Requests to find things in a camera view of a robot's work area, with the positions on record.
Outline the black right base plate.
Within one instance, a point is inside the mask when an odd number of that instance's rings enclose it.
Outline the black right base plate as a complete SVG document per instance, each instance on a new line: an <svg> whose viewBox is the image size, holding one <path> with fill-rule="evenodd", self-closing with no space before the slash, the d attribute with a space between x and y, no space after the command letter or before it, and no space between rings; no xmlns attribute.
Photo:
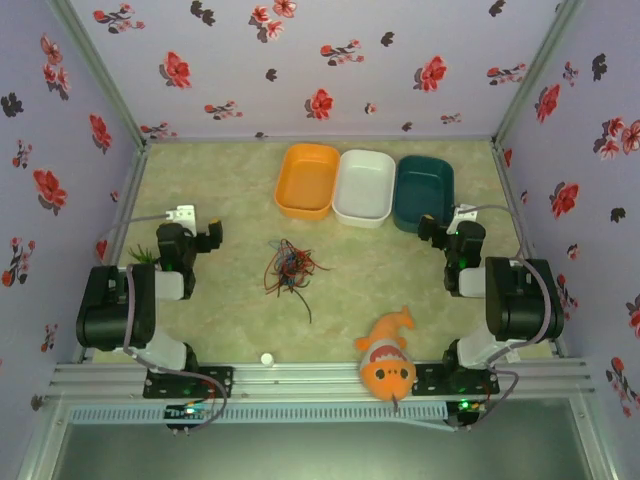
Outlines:
<svg viewBox="0 0 640 480"><path fill-rule="evenodd" d="M416 365L413 396L492 396L499 392L497 376L488 370L459 368L449 371L441 363Z"/></svg>

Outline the teal plastic bin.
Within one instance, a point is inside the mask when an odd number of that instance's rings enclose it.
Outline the teal plastic bin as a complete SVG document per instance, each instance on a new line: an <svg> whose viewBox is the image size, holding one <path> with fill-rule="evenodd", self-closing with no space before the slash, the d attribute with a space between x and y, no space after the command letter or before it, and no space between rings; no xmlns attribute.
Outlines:
<svg viewBox="0 0 640 480"><path fill-rule="evenodd" d="M399 160L393 196L395 226L416 233L423 215L448 225L454 211L454 169L446 161L421 155Z"/></svg>

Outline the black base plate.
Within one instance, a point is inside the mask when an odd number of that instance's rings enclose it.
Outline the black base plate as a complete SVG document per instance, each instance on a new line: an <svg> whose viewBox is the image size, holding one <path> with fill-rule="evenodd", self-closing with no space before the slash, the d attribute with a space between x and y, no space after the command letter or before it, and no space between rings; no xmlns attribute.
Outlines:
<svg viewBox="0 0 640 480"><path fill-rule="evenodd" d="M488 370L459 368L449 371L441 363L416 365L413 396L492 396L499 392L497 376Z"/></svg>
<svg viewBox="0 0 640 480"><path fill-rule="evenodd" d="M231 395L234 368L231 366L201 366L201 377L181 376L147 371L143 386L146 399L218 399L222 389L212 383L210 378L222 385L226 394Z"/></svg>

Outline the white plastic bin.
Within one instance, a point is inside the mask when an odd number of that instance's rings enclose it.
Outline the white plastic bin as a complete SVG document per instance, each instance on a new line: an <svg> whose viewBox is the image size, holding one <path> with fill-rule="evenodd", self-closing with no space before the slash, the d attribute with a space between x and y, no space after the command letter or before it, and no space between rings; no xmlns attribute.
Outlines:
<svg viewBox="0 0 640 480"><path fill-rule="evenodd" d="M375 229L391 214L396 162L386 153L352 149L340 158L332 209L337 221Z"/></svg>

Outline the wide aluminium base rail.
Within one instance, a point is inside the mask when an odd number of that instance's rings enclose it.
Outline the wide aluminium base rail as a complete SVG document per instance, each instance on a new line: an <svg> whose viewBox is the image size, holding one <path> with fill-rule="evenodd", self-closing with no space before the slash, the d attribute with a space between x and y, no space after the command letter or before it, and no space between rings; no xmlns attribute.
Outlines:
<svg viewBox="0 0 640 480"><path fill-rule="evenodd" d="M361 384L353 362L260 363L233 366L234 402L356 402L371 397ZM579 359L532 359L496 366L501 391L519 382L512 399L564 398L591 394L595 384L586 363ZM63 364L55 368L46 390L48 398L87 401L141 400L146 370L133 363Z"/></svg>

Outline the small green plant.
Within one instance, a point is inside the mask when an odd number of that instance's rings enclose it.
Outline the small green plant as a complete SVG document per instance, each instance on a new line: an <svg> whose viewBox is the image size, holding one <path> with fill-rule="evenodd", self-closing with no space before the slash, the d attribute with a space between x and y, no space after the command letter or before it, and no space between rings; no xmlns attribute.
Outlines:
<svg viewBox="0 0 640 480"><path fill-rule="evenodd" d="M135 248L130 247L128 250L131 258L140 264L158 265L160 263L160 257L155 255L149 248L143 248L138 244Z"/></svg>

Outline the small circuit board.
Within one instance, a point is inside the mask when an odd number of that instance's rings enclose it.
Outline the small circuit board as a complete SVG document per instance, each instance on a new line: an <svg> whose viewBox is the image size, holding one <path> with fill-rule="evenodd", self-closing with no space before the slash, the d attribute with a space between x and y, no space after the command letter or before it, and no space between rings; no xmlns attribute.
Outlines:
<svg viewBox="0 0 640 480"><path fill-rule="evenodd" d="M485 413L486 403L473 400L447 402L447 424L453 427L468 427L475 424Z"/></svg>
<svg viewBox="0 0 640 480"><path fill-rule="evenodd" d="M163 420L174 428L193 428L203 424L211 417L211 406L206 403L167 405Z"/></svg>

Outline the orange fish plush toy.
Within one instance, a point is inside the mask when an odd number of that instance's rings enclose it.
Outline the orange fish plush toy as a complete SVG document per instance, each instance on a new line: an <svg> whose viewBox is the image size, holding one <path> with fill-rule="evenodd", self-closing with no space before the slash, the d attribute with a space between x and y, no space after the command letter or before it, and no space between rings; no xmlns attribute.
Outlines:
<svg viewBox="0 0 640 480"><path fill-rule="evenodd" d="M359 375L365 388L378 400L396 405L412 390L416 366L406 353L403 330L413 330L413 317L407 306L381 316L369 334L355 340L363 354Z"/></svg>

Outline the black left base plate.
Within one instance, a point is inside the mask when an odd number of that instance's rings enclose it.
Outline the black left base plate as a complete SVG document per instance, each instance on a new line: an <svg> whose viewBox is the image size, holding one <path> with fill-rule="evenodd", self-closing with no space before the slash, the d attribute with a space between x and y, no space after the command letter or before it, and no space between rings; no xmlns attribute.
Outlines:
<svg viewBox="0 0 640 480"><path fill-rule="evenodd" d="M231 366L201 366L201 377L181 376L147 371L143 386L146 399L218 399L222 389L212 383L210 378L222 385L226 394L231 395L234 368Z"/></svg>

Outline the long aluminium wall rail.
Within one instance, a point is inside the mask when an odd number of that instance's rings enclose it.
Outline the long aluminium wall rail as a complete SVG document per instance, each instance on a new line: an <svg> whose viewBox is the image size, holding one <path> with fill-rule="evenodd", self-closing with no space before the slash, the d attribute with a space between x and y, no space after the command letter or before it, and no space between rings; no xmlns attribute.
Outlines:
<svg viewBox="0 0 640 480"><path fill-rule="evenodd" d="M146 145L171 145L187 143L315 143L329 144L336 142L391 142L391 141L483 141L490 142L492 135L302 135L302 136L235 136L235 137L165 137L163 139L145 139Z"/></svg>

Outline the aluminium corner post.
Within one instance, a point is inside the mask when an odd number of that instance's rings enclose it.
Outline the aluminium corner post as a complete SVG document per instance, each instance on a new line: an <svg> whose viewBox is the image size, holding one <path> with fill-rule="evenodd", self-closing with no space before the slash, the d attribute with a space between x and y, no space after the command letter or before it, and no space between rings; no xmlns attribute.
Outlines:
<svg viewBox="0 0 640 480"><path fill-rule="evenodd" d="M510 103L496 134L492 137L491 142L494 146L501 144L513 128L521 111L525 108L528 96L544 74L584 2L585 0L563 0L559 3L554 21L528 67L524 80Z"/></svg>
<svg viewBox="0 0 640 480"><path fill-rule="evenodd" d="M86 67L102 90L106 100L120 117L122 124L132 137L137 148L144 150L146 148L146 141L142 138L124 97L121 95L106 64L77 14L75 7L72 5L71 0L46 0L46 3L74 43Z"/></svg>

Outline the orange plastic bin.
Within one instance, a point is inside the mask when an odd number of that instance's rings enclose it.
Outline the orange plastic bin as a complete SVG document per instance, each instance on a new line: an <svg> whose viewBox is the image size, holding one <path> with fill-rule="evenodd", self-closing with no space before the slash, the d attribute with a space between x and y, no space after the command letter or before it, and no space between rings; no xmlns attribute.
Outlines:
<svg viewBox="0 0 640 480"><path fill-rule="evenodd" d="M320 221L332 205L340 165L337 149L319 144L291 146L283 159L274 200L289 218Z"/></svg>

